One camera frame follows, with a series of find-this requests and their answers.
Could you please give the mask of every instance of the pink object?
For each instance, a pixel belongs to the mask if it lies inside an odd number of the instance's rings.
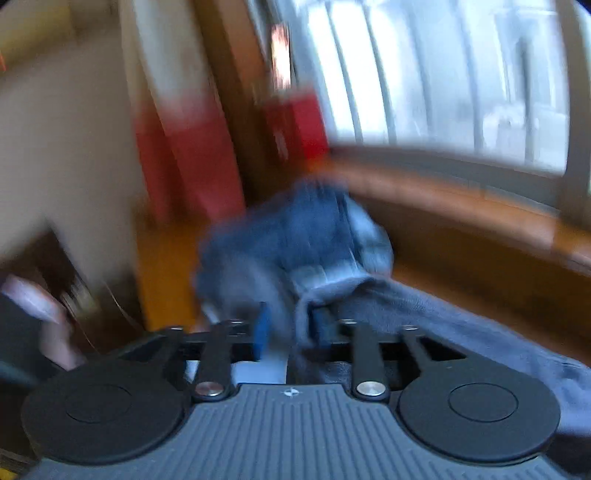
[[[139,159],[156,220],[244,211],[232,139],[186,0],[120,2]]]

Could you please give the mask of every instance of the metal screw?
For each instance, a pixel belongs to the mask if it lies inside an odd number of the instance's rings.
[[[202,397],[217,397],[223,393],[223,386],[217,382],[201,382],[195,386],[195,392]]]
[[[380,382],[361,382],[357,385],[357,391],[366,397],[377,397],[386,391],[386,386]]]

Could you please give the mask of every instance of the black object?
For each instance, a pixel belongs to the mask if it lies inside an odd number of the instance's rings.
[[[0,294],[0,468],[22,472],[35,462],[22,429],[27,395],[61,368],[39,351],[41,320]]]
[[[421,375],[400,394],[397,414],[426,445],[468,462],[510,462],[548,445],[560,406],[541,381],[451,345],[464,358],[433,361],[424,334],[402,336]]]
[[[170,330],[148,362],[117,357],[46,382],[22,407],[22,422],[39,454],[100,465],[136,457],[177,428],[185,396],[163,377],[182,330]]]
[[[377,338],[347,320],[324,355],[353,364],[348,393],[234,388],[231,363],[256,360],[249,327],[169,329],[44,384],[23,408],[44,458],[27,479],[567,478],[543,455],[560,410],[538,380],[416,327]],[[201,360],[192,383],[179,359]]]

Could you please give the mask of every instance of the window frame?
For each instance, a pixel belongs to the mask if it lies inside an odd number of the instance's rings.
[[[304,51],[314,51],[310,39],[306,38],[303,21],[296,16],[291,0],[260,0],[264,3],[268,18],[272,22],[285,21],[291,31],[292,45],[308,42],[305,49],[293,49],[295,73],[302,83],[313,83],[319,92],[323,105],[324,121],[330,134],[336,132],[331,112],[326,112],[326,85],[320,71],[318,59],[306,58]],[[492,156],[481,157],[478,142],[475,152],[455,152],[437,148],[436,144],[425,147],[403,147],[400,145],[360,145],[357,142],[331,142],[331,151],[338,158],[354,158],[367,163],[380,163],[388,166],[419,171],[426,175],[444,176],[467,184],[477,184],[484,189],[502,190],[508,194],[524,197],[542,205],[557,209],[560,216],[579,226],[591,229],[591,79],[589,62],[585,48],[582,23],[579,20],[574,1],[580,3],[587,12],[589,4],[579,0],[556,0],[556,15],[564,43],[564,54],[568,78],[569,127],[566,170],[563,175],[544,172],[528,166],[515,166],[508,161]],[[470,45],[463,46],[466,58],[470,58]],[[470,93],[477,97],[474,85]],[[474,112],[478,121],[478,108]]]

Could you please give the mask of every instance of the red object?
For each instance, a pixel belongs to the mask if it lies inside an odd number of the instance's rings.
[[[265,102],[263,110],[284,161],[310,163],[328,152],[320,104],[314,92],[273,97]]]

